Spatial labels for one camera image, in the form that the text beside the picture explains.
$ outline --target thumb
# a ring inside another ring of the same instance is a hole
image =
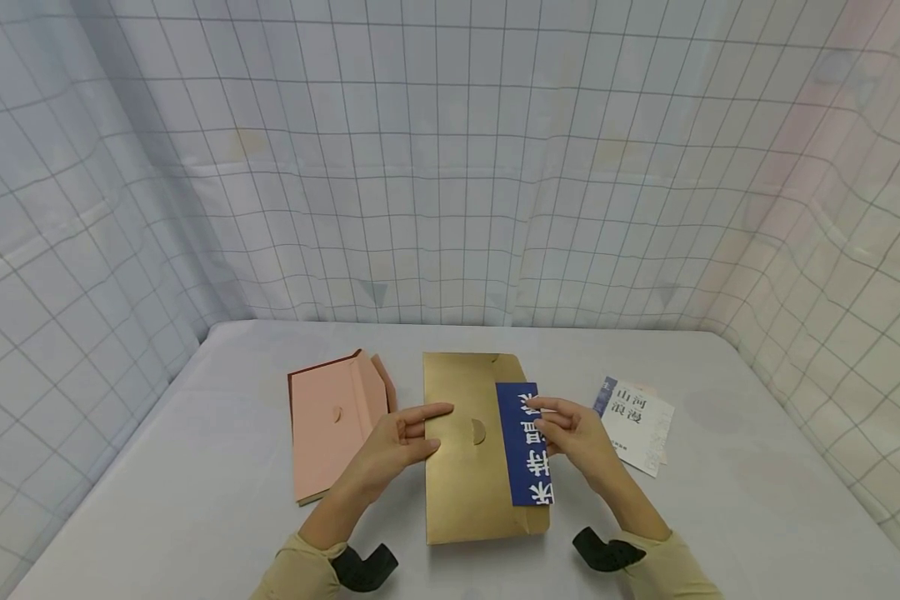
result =
[[[566,443],[570,440],[570,433],[568,431],[556,423],[544,421],[542,418],[538,418],[537,421],[534,421],[533,425],[537,426],[537,429],[549,442],[556,443],[557,446],[566,450]]]
[[[440,448],[439,440],[414,440],[403,447],[404,460],[407,465],[426,460]]]

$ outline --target white curtain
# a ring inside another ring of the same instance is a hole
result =
[[[235,318],[713,331],[900,549],[900,0],[0,0],[0,598]]]

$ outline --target beige sleeve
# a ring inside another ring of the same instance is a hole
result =
[[[333,600],[340,589],[337,571],[330,561],[343,554],[347,544],[317,550],[293,534],[276,553],[250,600]]]
[[[666,542],[654,542],[629,532],[621,532],[616,539],[647,554],[624,569],[636,600],[723,600],[723,594],[703,574],[677,532],[672,532]]]

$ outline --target grid pattern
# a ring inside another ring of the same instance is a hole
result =
[[[0,598],[234,318],[714,331],[900,548],[900,0],[0,2]]]

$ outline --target blue card stripe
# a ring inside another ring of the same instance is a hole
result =
[[[526,404],[528,399],[536,396],[536,383],[497,384],[497,405],[513,506],[553,504],[547,442],[533,425],[540,417],[540,411]]]

